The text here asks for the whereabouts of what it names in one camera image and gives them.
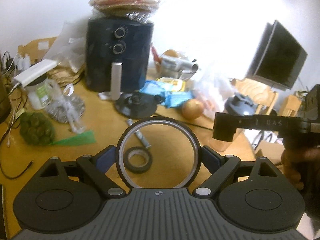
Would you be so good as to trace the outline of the person right hand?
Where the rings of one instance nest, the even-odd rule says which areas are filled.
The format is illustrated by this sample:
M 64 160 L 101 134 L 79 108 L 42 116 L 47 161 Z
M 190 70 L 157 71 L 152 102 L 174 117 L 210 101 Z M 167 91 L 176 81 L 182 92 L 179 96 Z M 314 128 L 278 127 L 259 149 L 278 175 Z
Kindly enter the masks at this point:
M 285 149 L 281 155 L 284 175 L 298 190 L 319 187 L 319 147 Z

